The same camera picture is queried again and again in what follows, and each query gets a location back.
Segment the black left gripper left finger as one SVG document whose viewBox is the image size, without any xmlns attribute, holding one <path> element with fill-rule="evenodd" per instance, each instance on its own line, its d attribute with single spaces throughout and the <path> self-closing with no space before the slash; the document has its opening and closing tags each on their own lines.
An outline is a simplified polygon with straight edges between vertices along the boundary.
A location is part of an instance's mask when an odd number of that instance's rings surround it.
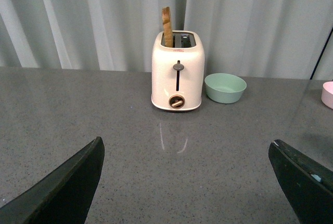
<svg viewBox="0 0 333 224">
<path fill-rule="evenodd" d="M 1 207 L 1 223 L 85 223 L 105 156 L 101 137 Z"/>
</svg>

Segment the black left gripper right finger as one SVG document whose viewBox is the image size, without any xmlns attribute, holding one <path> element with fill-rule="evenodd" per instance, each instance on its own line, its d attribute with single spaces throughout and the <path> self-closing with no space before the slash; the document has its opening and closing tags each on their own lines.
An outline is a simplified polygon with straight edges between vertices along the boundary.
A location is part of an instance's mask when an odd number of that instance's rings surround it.
<svg viewBox="0 0 333 224">
<path fill-rule="evenodd" d="M 332 223 L 332 171 L 282 140 L 268 157 L 278 183 L 300 223 Z"/>
</svg>

